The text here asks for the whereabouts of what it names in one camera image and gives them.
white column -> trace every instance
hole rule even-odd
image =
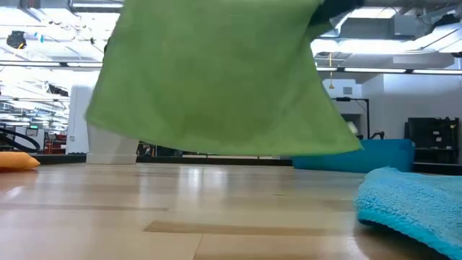
[[[79,75],[71,89],[66,153],[87,153],[92,164],[134,164],[138,140],[87,125],[84,115],[97,80],[97,74],[87,74]]]

blue container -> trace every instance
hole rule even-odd
[[[292,164],[296,169],[353,173],[369,173],[387,166],[403,172],[412,171],[415,148],[411,140],[363,140],[361,144],[364,150],[339,155],[296,156],[292,158]]]

towel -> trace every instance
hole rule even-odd
[[[376,222],[462,259],[462,177],[373,170],[355,200],[360,222]]]
[[[163,147],[221,155],[358,150],[310,49],[340,13],[332,11],[335,2],[126,1],[87,122]],[[360,1],[345,2],[351,9]]]

wooden table surface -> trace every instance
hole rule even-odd
[[[363,177],[161,164],[1,173],[0,259],[442,259],[357,223]]]

